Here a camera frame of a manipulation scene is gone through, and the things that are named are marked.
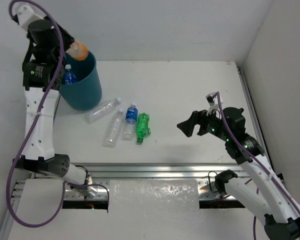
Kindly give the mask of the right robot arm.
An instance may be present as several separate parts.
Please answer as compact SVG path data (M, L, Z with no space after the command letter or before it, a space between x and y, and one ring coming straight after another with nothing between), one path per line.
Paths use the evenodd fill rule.
M199 125L197 135L207 133L225 142L225 149L232 159L249 175L260 191L257 195L249 189L232 170L225 170L214 177L219 194L235 197L261 222L271 240L296 240L300 237L300 205L292 204L283 193L284 185L274 173L263 148L246 133L243 108L227 107L222 112L230 130L243 145L241 150L229 135L223 120L215 112L193 111L189 119L177 124L188 138Z

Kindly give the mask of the blue label bottle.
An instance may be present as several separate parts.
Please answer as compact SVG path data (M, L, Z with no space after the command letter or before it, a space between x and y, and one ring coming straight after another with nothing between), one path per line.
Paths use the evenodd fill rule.
M72 66L70 64L66 64L64 67L65 73L63 76L63 83L65 85L72 85L78 82L76 75L72 70Z
M138 120L137 104L132 102L127 108L125 122L123 125L122 140L132 141L136 135L136 127Z

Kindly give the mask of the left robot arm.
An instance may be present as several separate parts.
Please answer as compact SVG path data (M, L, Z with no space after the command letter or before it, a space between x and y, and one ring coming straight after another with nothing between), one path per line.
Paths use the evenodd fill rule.
M55 107L65 74L62 32L46 17L31 20L26 31L29 46L22 63L26 133L15 167L84 185L87 171L71 164L67 154L57 154L53 144Z

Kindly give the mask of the crushed green bottle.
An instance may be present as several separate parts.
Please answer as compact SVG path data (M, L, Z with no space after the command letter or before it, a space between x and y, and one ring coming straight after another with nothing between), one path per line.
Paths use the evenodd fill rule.
M151 130L149 128L150 115L147 113L140 113L137 119L136 125L136 136L137 136L137 144L141 145L144 141L144 138L151 134Z

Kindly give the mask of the orange label bottle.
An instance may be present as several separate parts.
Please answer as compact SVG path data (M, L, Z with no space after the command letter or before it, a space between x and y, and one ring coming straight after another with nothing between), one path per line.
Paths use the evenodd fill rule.
M74 41L65 52L77 61L85 60L89 54L88 48L79 41Z

